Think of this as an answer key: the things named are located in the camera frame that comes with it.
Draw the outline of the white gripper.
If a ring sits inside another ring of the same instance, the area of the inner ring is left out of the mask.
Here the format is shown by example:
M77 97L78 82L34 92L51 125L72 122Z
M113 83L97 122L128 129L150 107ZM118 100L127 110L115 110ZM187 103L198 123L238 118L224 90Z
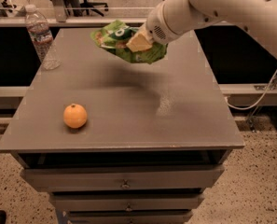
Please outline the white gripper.
M148 15L145 27L153 39L167 44L184 34L190 25L188 0L164 0ZM136 33L126 44L132 52L152 48L153 39L148 34Z

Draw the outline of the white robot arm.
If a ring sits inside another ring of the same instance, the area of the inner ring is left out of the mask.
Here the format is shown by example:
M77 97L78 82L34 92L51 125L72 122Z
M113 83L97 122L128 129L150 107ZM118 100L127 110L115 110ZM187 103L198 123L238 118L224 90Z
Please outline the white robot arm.
M277 0L164 0L129 40L133 51L168 44L221 21L239 27L277 59Z

